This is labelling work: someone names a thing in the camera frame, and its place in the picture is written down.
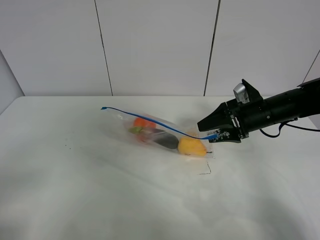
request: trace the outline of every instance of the plastic bag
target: plastic bag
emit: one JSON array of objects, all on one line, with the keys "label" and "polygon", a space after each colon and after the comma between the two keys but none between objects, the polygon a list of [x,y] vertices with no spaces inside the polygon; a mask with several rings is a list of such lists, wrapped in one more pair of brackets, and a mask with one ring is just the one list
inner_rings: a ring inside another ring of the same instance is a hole
[{"label": "plastic bag", "polygon": [[209,139],[217,134],[199,132],[197,125],[179,127],[172,122],[148,115],[103,107],[113,117],[111,124],[117,129],[118,137],[131,138],[141,144],[157,146],[168,151],[197,157],[213,157]]}]

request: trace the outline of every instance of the white tabletop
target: white tabletop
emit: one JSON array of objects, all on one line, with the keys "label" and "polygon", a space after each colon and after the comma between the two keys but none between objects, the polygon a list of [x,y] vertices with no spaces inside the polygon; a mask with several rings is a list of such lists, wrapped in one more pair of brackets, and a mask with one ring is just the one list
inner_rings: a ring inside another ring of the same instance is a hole
[{"label": "white tabletop", "polygon": [[186,124],[229,99],[18,98],[0,115],[0,239],[319,239],[319,133],[284,127],[275,139],[216,143],[201,174],[207,159],[109,136],[100,111]]}]

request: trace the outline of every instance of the black robotic arm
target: black robotic arm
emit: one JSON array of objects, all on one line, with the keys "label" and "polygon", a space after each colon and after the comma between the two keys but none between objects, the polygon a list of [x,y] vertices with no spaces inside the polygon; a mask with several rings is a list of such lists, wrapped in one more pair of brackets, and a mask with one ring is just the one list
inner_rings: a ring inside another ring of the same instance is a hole
[{"label": "black robotic arm", "polygon": [[255,130],[274,124],[283,126],[298,118],[320,114],[320,78],[298,87],[263,99],[243,79],[233,90],[235,99],[221,103],[213,113],[199,121],[199,131],[218,133],[218,138],[209,140],[212,143],[240,143]]}]

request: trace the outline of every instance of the red object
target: red object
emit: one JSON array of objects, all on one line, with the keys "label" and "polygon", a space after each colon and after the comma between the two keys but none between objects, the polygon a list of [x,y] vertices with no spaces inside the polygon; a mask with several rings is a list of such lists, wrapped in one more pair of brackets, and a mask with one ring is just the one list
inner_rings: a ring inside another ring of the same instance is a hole
[{"label": "red object", "polygon": [[152,121],[145,120],[141,117],[137,117],[133,122],[134,127],[149,127],[149,128],[156,128],[156,123]]}]

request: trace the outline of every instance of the blue zipper seal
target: blue zipper seal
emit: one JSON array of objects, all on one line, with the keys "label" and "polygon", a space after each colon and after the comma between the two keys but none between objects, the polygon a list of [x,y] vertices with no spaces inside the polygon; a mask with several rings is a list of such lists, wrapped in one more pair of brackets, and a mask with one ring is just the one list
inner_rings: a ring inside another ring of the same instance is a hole
[{"label": "blue zipper seal", "polygon": [[160,122],[160,121],[154,120],[154,119],[149,118],[149,117],[147,117],[147,116],[142,116],[142,115],[135,114],[135,113],[132,113],[132,112],[127,112],[127,111],[122,111],[122,110],[120,110],[120,109],[117,109],[117,108],[114,108],[114,107],[109,107],[109,106],[108,106],[108,107],[104,106],[104,107],[101,108],[101,110],[108,110],[108,109],[113,109],[113,110],[119,111],[119,112],[124,113],[124,114],[129,114],[129,115],[131,115],[131,116],[135,116],[135,117],[138,117],[138,118],[142,118],[142,119],[148,120],[148,121],[153,122],[153,123],[155,123],[155,124],[161,125],[161,126],[165,127],[166,129],[170,129],[170,130],[172,130],[172,131],[174,131],[174,132],[176,132],[176,133],[185,135],[185,136],[190,137],[190,138],[193,138],[193,139],[209,140],[209,139],[217,139],[218,136],[219,136],[218,134],[213,134],[213,135],[209,135],[209,136],[205,136],[205,137],[191,136],[191,135],[189,135],[189,134],[186,134],[186,133],[184,133],[184,132],[182,132],[182,131],[179,131],[179,130],[177,130],[177,129],[174,129],[174,128],[172,128],[172,127],[170,127],[170,126],[168,126],[168,125],[166,125],[166,124],[164,124],[164,123],[162,123],[162,122]]}]

